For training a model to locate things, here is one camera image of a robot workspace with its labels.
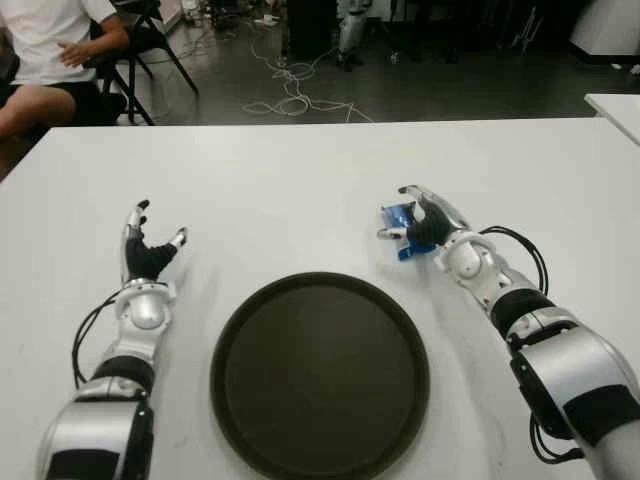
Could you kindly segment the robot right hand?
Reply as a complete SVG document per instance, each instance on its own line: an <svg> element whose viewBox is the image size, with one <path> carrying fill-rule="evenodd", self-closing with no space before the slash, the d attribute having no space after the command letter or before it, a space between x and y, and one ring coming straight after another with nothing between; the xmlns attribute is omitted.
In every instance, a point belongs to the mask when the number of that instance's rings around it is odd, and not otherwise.
<svg viewBox="0 0 640 480"><path fill-rule="evenodd" d="M411 226L379 230L379 239L414 241L423 247L442 246L454 233L472 230L466 218L450 202L426 187L405 185L398 188L398 193L411 196L424 216Z"/></svg>

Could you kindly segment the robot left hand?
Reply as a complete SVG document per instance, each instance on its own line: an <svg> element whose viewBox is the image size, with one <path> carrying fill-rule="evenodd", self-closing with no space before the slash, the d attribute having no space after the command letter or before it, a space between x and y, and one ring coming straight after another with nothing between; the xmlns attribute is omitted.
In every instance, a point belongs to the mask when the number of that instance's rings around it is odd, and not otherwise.
<svg viewBox="0 0 640 480"><path fill-rule="evenodd" d="M188 229L182 227L164 244L148 246L144 240L143 225L147 222L145 211L149 205L148 199L139 201L126 218L120 241L122 285L140 279L157 281L162 271L187 243Z"/></svg>

